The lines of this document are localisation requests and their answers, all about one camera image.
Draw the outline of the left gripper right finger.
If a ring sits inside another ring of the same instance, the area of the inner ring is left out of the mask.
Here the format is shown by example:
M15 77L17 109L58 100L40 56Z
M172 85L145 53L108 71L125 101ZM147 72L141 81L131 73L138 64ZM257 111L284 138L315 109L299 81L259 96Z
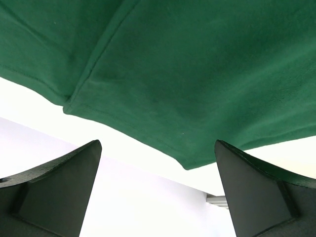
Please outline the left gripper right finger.
M314 237L316 181L217 140L216 163L238 237Z

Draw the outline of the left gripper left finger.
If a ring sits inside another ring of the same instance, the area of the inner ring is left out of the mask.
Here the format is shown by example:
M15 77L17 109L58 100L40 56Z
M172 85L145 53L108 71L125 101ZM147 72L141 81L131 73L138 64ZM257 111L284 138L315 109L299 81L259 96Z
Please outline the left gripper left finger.
M78 237L97 174L102 146L74 151L0 180L2 237Z

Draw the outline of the green t shirt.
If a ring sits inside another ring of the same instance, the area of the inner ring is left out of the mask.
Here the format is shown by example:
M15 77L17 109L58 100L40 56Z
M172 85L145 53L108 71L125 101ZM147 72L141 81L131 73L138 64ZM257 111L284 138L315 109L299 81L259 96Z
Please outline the green t shirt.
M313 0L3 0L0 75L186 170L316 133Z

